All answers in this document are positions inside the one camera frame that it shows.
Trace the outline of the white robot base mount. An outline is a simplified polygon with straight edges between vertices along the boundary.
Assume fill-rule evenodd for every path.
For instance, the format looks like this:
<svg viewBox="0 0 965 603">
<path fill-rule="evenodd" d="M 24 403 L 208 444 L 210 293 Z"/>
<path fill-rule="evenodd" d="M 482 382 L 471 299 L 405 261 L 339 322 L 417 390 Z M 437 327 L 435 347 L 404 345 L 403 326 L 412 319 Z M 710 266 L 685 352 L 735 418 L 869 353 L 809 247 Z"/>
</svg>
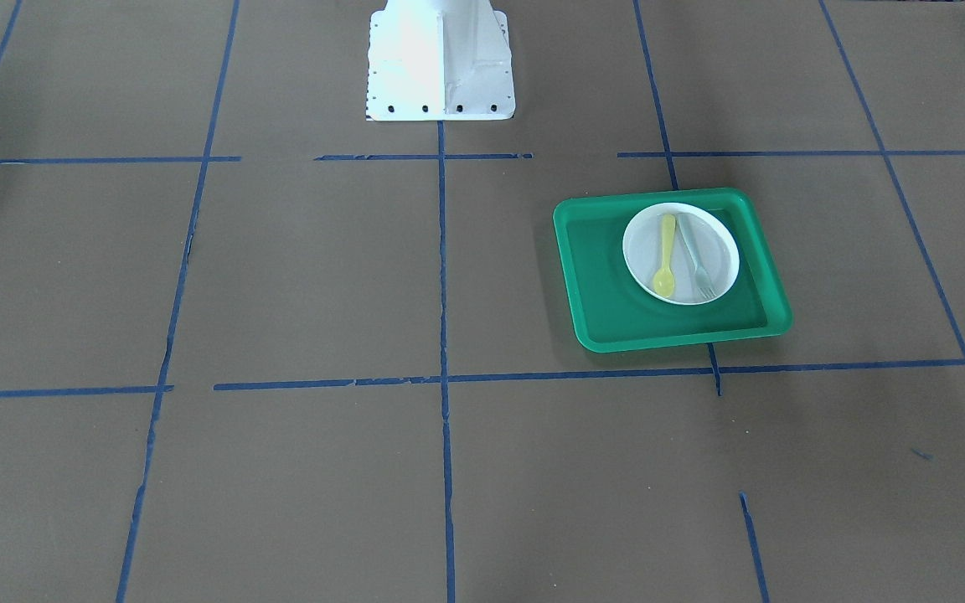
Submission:
<svg viewBox="0 0 965 603">
<path fill-rule="evenodd" d="M 509 120 L 512 42 L 490 1 L 388 1 L 369 23 L 365 118 Z"/>
</svg>

